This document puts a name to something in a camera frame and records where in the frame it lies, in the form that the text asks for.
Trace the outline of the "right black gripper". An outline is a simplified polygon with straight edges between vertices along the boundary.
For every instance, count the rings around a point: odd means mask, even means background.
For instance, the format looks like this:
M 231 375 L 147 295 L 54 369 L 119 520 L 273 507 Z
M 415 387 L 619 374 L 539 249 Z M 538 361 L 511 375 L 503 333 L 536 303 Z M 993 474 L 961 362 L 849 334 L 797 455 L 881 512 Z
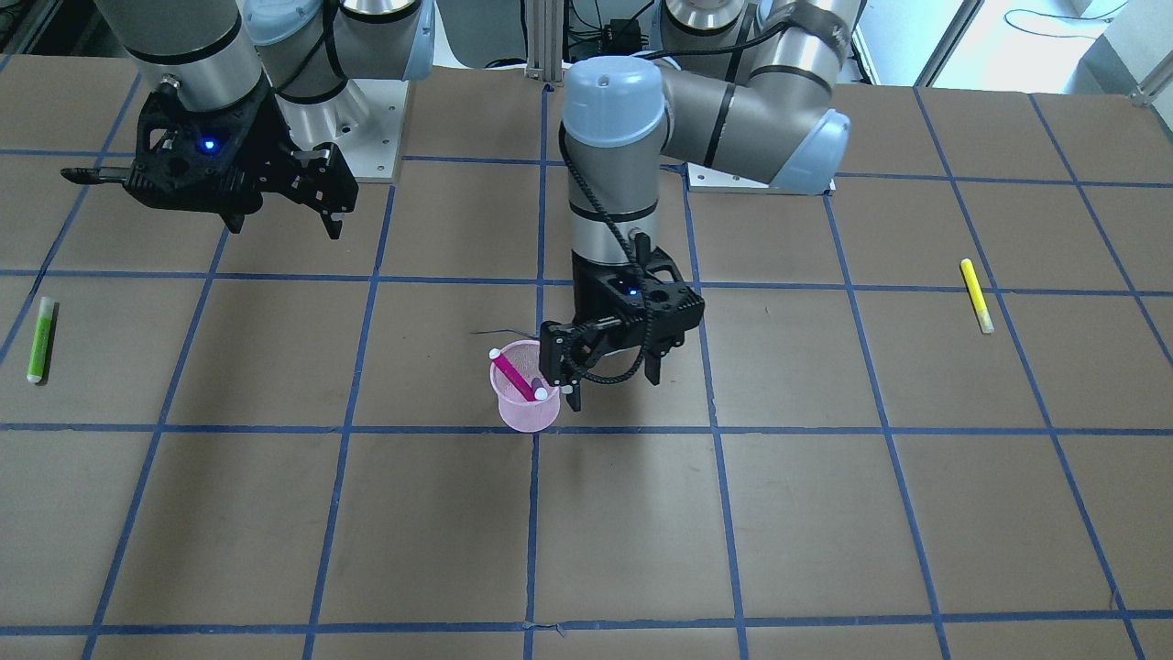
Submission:
M 296 150 L 267 79 L 233 104 L 196 113 L 179 80 L 163 79 L 138 113 L 136 154 L 122 188 L 145 206 L 219 215 L 240 234 L 262 193 L 289 191 L 314 210 L 332 241 L 355 209 L 359 185 L 334 142 Z

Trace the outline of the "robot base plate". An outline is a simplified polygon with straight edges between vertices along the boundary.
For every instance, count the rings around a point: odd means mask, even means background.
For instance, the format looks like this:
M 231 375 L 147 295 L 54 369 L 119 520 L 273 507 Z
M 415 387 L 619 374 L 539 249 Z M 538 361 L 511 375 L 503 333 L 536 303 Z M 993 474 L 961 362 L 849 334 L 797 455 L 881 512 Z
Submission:
M 393 183 L 400 163 L 411 82 L 351 80 L 334 98 L 317 104 L 285 102 L 298 147 L 339 147 L 357 182 Z

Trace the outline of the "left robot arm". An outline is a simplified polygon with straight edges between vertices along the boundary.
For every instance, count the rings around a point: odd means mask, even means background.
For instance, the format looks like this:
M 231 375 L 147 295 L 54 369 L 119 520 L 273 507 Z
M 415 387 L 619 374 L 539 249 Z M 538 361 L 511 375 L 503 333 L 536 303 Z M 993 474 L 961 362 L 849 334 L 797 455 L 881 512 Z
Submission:
M 862 1 L 659 1 L 655 52 L 572 64 L 558 149 L 568 168 L 575 314 L 540 327 L 545 383 L 652 385 L 707 305 L 658 241 L 662 158 L 818 195 L 850 118 L 832 97 Z

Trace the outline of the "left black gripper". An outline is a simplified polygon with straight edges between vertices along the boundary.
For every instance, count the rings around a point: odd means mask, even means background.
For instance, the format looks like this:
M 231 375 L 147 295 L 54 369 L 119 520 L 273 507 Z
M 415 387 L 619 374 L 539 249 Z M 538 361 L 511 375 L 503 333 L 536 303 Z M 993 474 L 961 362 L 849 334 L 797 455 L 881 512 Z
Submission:
M 540 325 L 540 370 L 545 383 L 563 393 L 570 409 L 582 410 L 581 383 L 621 385 L 619 376 L 589 372 L 605 354 L 637 349 L 644 341 L 646 312 L 651 306 L 651 339 L 642 348 L 642 375 L 662 385 L 662 362 L 685 343 L 685 334 L 699 326 L 707 305 L 683 279 L 677 263 L 662 249 L 646 263 L 649 291 L 640 295 L 633 268 L 598 264 L 572 256 L 575 317 L 572 324 L 554 319 Z

